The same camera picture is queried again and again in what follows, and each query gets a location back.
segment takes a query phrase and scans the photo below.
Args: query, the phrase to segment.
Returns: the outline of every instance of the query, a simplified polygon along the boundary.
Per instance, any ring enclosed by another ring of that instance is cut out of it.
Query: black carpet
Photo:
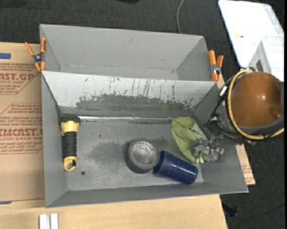
[[[0,0],[0,42],[39,42],[41,23],[179,33],[176,14],[181,1]],[[227,80],[239,65],[218,1],[185,0],[179,25],[181,33],[203,35],[208,49],[224,55],[223,76]],[[285,0],[244,1],[271,5],[284,28]],[[237,216],[227,217],[228,228],[285,228],[284,137],[247,145],[246,151],[256,185],[248,194],[221,196],[224,203],[239,207]]]

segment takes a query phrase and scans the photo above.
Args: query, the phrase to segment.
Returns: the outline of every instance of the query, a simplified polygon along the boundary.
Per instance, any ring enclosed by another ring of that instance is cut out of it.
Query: gray box
[[[191,116],[197,129],[216,103],[204,37],[146,31],[41,25],[46,207],[248,192],[235,146],[223,142],[220,162],[197,165],[191,185],[132,172],[124,152],[150,139],[187,161],[171,121]],[[77,164],[63,168],[56,106],[79,115]]]

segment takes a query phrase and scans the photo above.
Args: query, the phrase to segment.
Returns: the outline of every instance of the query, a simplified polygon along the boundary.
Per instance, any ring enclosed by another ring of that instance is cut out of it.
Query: cardboard box
[[[44,198],[41,74],[24,43],[0,53],[0,202]]]

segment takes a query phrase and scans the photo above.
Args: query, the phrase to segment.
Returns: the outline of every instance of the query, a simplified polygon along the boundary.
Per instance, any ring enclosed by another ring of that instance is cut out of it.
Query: metal bracket
[[[58,214],[39,215],[39,229],[58,229]]]

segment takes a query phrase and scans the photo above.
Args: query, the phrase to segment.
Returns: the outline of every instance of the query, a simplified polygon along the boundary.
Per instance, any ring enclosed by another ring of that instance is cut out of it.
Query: blue plastic cup
[[[153,173],[164,177],[192,184],[197,177],[197,167],[189,164],[170,153],[161,151],[159,161],[153,168]]]

